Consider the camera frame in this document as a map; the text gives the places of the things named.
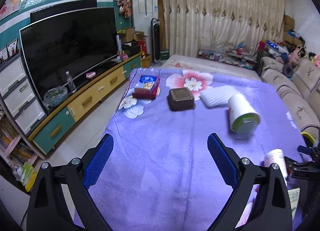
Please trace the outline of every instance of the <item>green drawer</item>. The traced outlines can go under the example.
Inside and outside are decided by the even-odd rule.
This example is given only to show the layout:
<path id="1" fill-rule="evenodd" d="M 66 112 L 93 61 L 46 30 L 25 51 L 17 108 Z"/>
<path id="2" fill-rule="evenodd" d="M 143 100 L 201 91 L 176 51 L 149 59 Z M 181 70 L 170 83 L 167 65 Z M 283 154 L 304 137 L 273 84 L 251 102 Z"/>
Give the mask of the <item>green drawer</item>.
<path id="1" fill-rule="evenodd" d="M 73 124 L 75 120 L 65 107 L 42 128 L 33 141 L 47 154 Z"/>
<path id="2" fill-rule="evenodd" d="M 141 67 L 141 56 L 137 56 L 135 59 L 132 59 L 131 61 L 129 61 L 128 63 L 125 63 L 123 65 L 123 70 L 124 70 L 124 76 L 125 78 L 128 78 L 131 71 L 134 68 L 138 68 Z"/>

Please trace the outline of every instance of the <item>curtain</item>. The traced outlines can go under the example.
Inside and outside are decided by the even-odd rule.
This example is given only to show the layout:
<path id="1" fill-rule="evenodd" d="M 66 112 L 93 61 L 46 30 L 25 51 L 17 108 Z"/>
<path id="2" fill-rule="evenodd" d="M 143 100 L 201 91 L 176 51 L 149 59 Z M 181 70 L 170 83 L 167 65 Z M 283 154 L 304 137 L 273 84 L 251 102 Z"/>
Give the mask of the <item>curtain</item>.
<path id="1" fill-rule="evenodd" d="M 286 0 L 163 0 L 170 55 L 225 51 L 239 43 L 254 52 L 262 39 L 281 38 Z"/>

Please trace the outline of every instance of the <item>television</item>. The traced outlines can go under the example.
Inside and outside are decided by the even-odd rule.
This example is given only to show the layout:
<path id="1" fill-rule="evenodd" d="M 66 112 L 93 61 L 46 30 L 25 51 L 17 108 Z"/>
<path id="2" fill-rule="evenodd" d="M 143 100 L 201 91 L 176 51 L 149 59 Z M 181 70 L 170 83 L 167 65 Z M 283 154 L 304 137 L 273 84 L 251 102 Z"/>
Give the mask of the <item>television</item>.
<path id="1" fill-rule="evenodd" d="M 34 87 L 44 94 L 117 54 L 113 7 L 57 14 L 20 29 L 21 49 Z"/>

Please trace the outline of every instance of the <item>paper cup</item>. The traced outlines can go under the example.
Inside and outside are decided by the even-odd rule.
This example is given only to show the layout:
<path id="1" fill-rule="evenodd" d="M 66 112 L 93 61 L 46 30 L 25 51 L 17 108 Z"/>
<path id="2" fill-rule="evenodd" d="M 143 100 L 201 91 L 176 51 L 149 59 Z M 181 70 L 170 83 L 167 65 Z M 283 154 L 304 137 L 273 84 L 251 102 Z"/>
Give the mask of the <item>paper cup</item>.
<path id="1" fill-rule="evenodd" d="M 267 153 L 264 157 L 264 166 L 269 167 L 272 163 L 278 164 L 284 180 L 288 176 L 287 166 L 285 165 L 283 152 L 281 149 L 274 149 Z"/>
<path id="2" fill-rule="evenodd" d="M 260 116 L 242 94 L 235 94 L 229 99 L 230 129 L 241 137 L 253 134 L 260 123 Z"/>

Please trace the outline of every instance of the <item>purple blanket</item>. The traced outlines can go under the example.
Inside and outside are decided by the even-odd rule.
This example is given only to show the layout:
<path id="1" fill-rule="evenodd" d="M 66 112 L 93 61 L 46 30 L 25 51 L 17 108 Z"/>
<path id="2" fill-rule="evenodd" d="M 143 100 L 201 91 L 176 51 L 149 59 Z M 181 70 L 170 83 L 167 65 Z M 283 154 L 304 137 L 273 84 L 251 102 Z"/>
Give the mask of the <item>purple blanket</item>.
<path id="1" fill-rule="evenodd" d="M 155 100 L 132 98 L 141 75 L 160 77 Z M 228 107 L 208 109 L 199 100 L 201 90 L 223 85 L 237 88 L 260 114 L 261 123 L 251 138 L 239 140 L 230 133 Z M 169 89 L 183 86 L 192 90 L 196 108 L 172 112 L 166 100 Z M 248 157 L 256 165 L 277 148 L 301 161 L 297 146 L 304 141 L 287 112 L 273 87 L 256 80 L 135 69 L 104 132 L 114 138 L 113 152 L 89 193 L 115 231 L 207 230 L 232 192 L 208 152 L 208 136 L 217 133 L 239 157 Z M 75 223 L 81 223 L 77 214 Z"/>

